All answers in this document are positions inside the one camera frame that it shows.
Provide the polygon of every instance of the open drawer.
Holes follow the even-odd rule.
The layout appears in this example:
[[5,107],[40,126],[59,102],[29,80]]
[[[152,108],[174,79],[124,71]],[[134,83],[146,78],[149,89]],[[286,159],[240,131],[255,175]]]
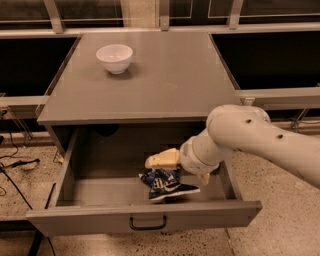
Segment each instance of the open drawer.
[[51,206],[27,219],[45,236],[247,226],[262,206],[242,200],[227,162],[207,186],[180,170],[180,182],[200,193],[148,199],[150,188],[139,178],[145,159],[202,129],[202,122],[76,127]]

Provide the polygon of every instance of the cable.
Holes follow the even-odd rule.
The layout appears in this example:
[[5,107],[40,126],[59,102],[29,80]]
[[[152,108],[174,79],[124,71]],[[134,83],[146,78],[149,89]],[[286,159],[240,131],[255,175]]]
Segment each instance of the cable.
[[10,178],[10,176],[3,170],[3,168],[5,168],[5,166],[3,165],[3,163],[0,163],[2,165],[2,167],[0,168],[0,172],[2,172],[7,179],[12,183],[12,185],[16,188],[16,190],[18,191],[18,193],[20,194],[20,196],[22,197],[22,199],[25,201],[25,203],[28,205],[29,209],[32,210],[31,205],[29,204],[28,200],[24,197],[24,195],[22,194],[22,192],[20,191],[20,189],[18,188],[18,186],[16,185],[16,183],[14,183],[14,181]]
[[[30,210],[33,210],[32,206],[30,205],[30,203],[28,202],[28,200],[24,197],[24,195],[22,194],[22,192],[21,192],[21,190],[18,188],[18,186],[14,183],[14,181],[10,178],[10,176],[4,171],[4,169],[6,169],[6,168],[14,168],[14,167],[19,166],[19,165],[25,165],[25,164],[29,164],[29,163],[33,163],[33,162],[37,162],[37,163],[38,163],[38,162],[40,162],[40,160],[39,160],[39,159],[35,159],[35,160],[33,160],[33,161],[17,161],[17,162],[15,162],[15,163],[13,163],[13,164],[10,164],[10,165],[8,165],[8,166],[4,166],[4,164],[0,162],[0,165],[1,165],[1,167],[0,167],[0,172],[3,173],[3,174],[8,178],[8,180],[12,183],[12,185],[16,188],[16,190],[19,192],[20,196],[21,196],[22,199],[25,201],[25,203],[28,205],[28,207],[29,207]],[[5,190],[4,188],[0,187],[0,189],[2,189],[2,190],[5,192],[5,194],[3,194],[3,195],[0,194],[0,196],[4,196],[4,195],[7,194],[7,192],[6,192],[6,190]],[[49,242],[49,245],[50,245],[50,247],[51,247],[52,254],[53,254],[54,256],[56,256],[55,250],[54,250],[54,248],[53,248],[52,242],[51,242],[51,240],[50,240],[49,237],[48,237],[48,242]]]
[[9,131],[9,134],[10,134],[11,144],[12,144],[12,146],[14,146],[14,147],[16,148],[16,151],[15,151],[13,154],[11,154],[11,155],[0,156],[0,159],[6,158],[6,157],[12,158],[14,155],[16,155],[16,154],[19,152],[19,148],[18,148],[17,145],[14,144],[14,142],[13,142],[13,138],[12,138],[12,133],[11,133],[11,131]]

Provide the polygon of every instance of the bowl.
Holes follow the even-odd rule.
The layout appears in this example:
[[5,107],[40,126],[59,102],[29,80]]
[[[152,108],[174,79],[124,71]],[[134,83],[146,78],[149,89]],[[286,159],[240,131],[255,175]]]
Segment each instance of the bowl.
[[121,74],[129,67],[132,53],[127,45],[111,44],[100,48],[96,56],[106,70],[112,74]]

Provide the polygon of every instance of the speckled floor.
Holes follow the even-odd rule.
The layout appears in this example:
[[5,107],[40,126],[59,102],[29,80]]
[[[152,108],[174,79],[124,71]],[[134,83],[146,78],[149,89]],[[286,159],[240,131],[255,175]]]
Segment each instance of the speckled floor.
[[[8,144],[6,139],[0,156],[15,152]],[[16,159],[0,159],[5,165],[20,159],[41,160],[38,165],[7,171],[34,209],[44,208],[59,174],[55,153],[50,140],[40,134],[27,148],[19,146]],[[232,164],[244,200],[263,204],[248,227],[53,237],[56,255],[320,255],[320,191],[259,157],[237,153]],[[0,191],[0,218],[24,216],[28,207],[4,175],[0,187],[6,190],[5,195]],[[34,234],[0,232],[0,255],[27,255]],[[39,255],[53,255],[46,239]]]

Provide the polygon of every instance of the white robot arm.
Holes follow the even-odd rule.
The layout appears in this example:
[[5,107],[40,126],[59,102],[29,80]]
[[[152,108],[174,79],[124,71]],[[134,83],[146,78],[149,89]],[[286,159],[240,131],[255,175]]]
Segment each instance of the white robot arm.
[[320,139],[280,129],[257,107],[223,105],[207,118],[207,128],[180,148],[151,156],[147,168],[175,169],[178,164],[208,183],[209,174],[233,152],[260,156],[320,188]]

